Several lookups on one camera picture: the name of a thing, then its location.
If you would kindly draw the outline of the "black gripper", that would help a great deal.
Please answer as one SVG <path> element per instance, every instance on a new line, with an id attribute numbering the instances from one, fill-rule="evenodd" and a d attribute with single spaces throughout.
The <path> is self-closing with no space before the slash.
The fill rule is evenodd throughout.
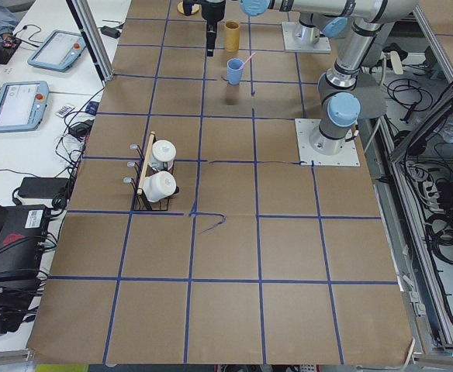
<path id="1" fill-rule="evenodd" d="M 222 21 L 225 14 L 225 1 L 203 1 L 201 15 L 206 20 L 206 51 L 207 57 L 214 56 L 216 46 L 217 24 Z"/>

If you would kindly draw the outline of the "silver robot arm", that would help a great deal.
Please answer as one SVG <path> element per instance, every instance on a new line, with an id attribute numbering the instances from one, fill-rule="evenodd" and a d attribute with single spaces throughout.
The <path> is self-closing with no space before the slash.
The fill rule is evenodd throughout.
<path id="1" fill-rule="evenodd" d="M 206 55 L 211 57 L 216 47 L 217 24 L 225 15 L 225 1 L 198 1 L 206 21 Z M 315 5 L 297 5 L 294 1 L 240 1 L 241 10 L 248 16 L 259 16 L 267 10 L 298 12 L 298 22 L 283 22 L 282 35 L 287 51 L 329 53 L 329 39 L 347 25 L 355 8 L 354 1 L 318 1 Z"/>
<path id="2" fill-rule="evenodd" d="M 373 41 L 386 23 L 408 15 L 417 1 L 372 1 L 371 8 L 361 11 L 356 1 L 351 31 L 338 52 L 334 66 L 327 70 L 319 83 L 320 90 L 330 88 L 332 93 L 322 101 L 323 116 L 310 136 L 313 148 L 324 155 L 341 152 L 348 130 L 358 121 L 361 102 L 351 90 L 355 88 L 358 73 Z"/>

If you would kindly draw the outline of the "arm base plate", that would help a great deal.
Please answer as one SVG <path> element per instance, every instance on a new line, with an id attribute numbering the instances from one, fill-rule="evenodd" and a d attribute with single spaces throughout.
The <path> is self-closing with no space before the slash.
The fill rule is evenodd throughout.
<path id="1" fill-rule="evenodd" d="M 330 54 L 331 46 L 327 37 L 321 36 L 316 27 L 306 27 L 298 22 L 283 22 L 284 48 L 293 53 Z"/>
<path id="2" fill-rule="evenodd" d="M 319 119 L 296 119 L 299 162 L 306 166 L 359 167 L 351 129 L 342 139 L 328 139 L 320 132 Z"/>

